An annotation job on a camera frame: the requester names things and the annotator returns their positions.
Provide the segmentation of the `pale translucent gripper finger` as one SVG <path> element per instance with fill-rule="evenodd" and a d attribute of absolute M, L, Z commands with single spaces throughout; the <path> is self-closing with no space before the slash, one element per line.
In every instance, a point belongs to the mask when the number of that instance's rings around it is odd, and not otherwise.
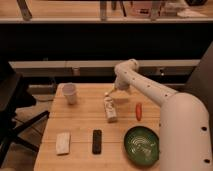
<path fill-rule="evenodd" d="M 115 92 L 117 90 L 117 88 L 113 87 L 111 88 L 109 91 L 105 92 L 104 96 L 110 96 L 113 92 Z"/>

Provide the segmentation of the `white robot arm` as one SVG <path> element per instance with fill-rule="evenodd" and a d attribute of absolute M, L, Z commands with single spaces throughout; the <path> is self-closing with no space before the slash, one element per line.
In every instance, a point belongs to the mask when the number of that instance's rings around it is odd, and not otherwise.
<path fill-rule="evenodd" d="M 196 96 L 138 73 L 139 63 L 118 63 L 112 91 L 132 85 L 160 107 L 159 171 L 213 171 L 209 112 Z"/>

